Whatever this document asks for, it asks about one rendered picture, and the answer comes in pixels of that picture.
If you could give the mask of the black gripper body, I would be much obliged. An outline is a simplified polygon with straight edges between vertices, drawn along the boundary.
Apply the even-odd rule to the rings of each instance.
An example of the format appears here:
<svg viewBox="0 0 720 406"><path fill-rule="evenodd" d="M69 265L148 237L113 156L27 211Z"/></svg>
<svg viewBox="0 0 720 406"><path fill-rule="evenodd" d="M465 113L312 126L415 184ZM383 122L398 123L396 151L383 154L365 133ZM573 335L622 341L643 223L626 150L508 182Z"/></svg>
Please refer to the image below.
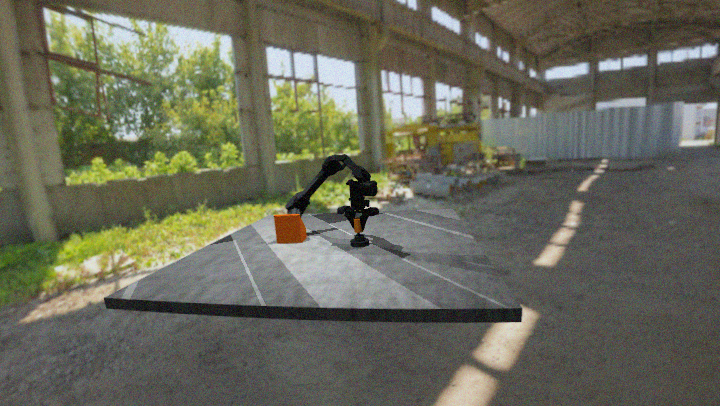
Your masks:
<svg viewBox="0 0 720 406"><path fill-rule="evenodd" d="M364 209L364 203L363 199L365 199L364 196L350 196L349 201L351 202L350 206L342 206L337 209L337 214L343 214L345 212L345 215L351 215L353 213L362 213L362 216L374 216L379 214L379 209L377 207L369 207L367 209ZM354 211L356 210L356 211Z"/></svg>

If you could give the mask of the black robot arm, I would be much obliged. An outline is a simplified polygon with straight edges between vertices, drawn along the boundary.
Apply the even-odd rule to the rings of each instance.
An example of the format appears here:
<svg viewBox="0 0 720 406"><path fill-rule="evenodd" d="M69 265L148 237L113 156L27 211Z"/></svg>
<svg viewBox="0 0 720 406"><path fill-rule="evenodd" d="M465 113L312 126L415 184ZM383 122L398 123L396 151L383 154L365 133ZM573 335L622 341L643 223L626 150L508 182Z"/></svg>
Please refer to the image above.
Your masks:
<svg viewBox="0 0 720 406"><path fill-rule="evenodd" d="M341 164L342 161L344 164ZM377 194L377 182L371 181L371 175L361 166L356 165L346 154L331 155L325 159L322 170L307 185L307 187L296 193L285 205L287 214L299 214L300 217L304 213L306 207L310 204L309 200L313 193L321 186L321 184L331 175L334 175L347 166L353 176L358 180L349 179L346 185L349 185L350 196L375 196Z"/></svg>

